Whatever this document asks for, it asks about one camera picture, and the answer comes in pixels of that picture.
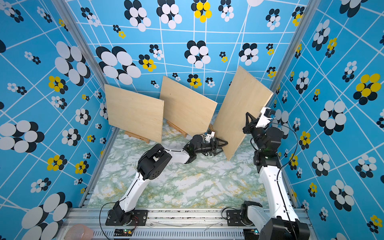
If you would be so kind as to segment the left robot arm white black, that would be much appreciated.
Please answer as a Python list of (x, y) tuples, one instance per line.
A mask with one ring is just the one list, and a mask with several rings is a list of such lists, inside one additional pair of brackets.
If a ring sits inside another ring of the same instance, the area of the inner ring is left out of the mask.
[(123, 197), (115, 202), (109, 210), (107, 226), (127, 226), (134, 221), (137, 202), (150, 181), (161, 175), (169, 163), (190, 164), (198, 154), (204, 156), (216, 156), (223, 152), (223, 147), (228, 142), (210, 134), (195, 135), (181, 150), (169, 150), (161, 144), (156, 144), (146, 151), (139, 159), (135, 178)]

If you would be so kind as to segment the plywood board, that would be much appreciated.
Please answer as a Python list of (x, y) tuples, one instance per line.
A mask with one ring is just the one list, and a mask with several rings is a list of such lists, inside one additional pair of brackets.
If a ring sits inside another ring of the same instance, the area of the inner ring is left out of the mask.
[(218, 104), (166, 76), (160, 99), (164, 118), (190, 136), (206, 132)]
[(109, 124), (151, 141), (162, 142), (164, 101), (105, 85)]
[(214, 121), (215, 136), (228, 142), (223, 147), (230, 160), (245, 138), (243, 127), (246, 113), (260, 114), (273, 96), (273, 92), (244, 68), (238, 67), (231, 86)]

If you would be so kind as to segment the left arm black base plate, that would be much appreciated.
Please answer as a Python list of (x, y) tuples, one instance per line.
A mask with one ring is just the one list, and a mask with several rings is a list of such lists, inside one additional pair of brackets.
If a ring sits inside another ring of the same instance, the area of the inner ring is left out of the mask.
[(148, 210), (132, 210), (128, 213), (109, 210), (105, 224), (106, 226), (145, 226), (148, 213)]

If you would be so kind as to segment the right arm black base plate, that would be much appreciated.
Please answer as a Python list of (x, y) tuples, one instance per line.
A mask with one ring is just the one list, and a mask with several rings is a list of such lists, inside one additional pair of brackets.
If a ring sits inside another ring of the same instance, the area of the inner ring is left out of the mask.
[(270, 216), (260, 208), (248, 208), (245, 211), (227, 210), (226, 218), (230, 227), (262, 228), (270, 220)]

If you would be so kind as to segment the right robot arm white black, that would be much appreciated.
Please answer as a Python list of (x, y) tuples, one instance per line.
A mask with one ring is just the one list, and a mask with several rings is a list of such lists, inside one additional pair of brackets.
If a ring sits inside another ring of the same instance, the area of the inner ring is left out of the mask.
[(270, 126), (275, 113), (267, 107), (257, 118), (246, 113), (243, 132), (252, 135), (251, 143), (256, 144), (253, 162), (266, 190), (269, 212), (259, 203), (245, 201), (241, 207), (242, 222), (254, 225), (260, 240), (308, 240), (309, 226), (300, 221), (283, 183), (283, 165), (277, 151), (284, 132)]

